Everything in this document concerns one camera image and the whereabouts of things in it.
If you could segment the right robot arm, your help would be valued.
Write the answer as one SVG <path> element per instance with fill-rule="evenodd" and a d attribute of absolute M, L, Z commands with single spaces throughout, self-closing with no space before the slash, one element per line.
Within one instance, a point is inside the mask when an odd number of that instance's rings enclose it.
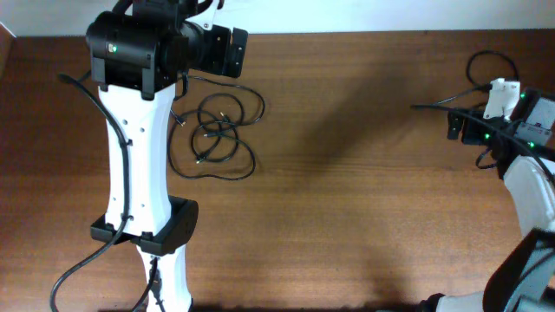
<path fill-rule="evenodd" d="M 554 97 L 527 88 L 483 111 L 449 107 L 448 138 L 485 146 L 509 191 L 521 242 L 489 278 L 466 296 L 435 294 L 420 311 L 552 311 L 554 288 Z"/>

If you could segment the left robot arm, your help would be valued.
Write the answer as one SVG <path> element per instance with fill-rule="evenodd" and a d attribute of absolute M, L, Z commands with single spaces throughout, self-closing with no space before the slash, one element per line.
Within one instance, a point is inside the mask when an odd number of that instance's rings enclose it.
<path fill-rule="evenodd" d="M 143 262 L 148 311 L 188 311 L 186 245 L 196 202 L 167 189 L 168 127 L 191 71 L 237 78 L 248 35 L 214 23 L 220 1 L 120 1 L 88 27 L 93 100 L 108 124 L 110 188 L 91 235 L 129 242 Z"/>

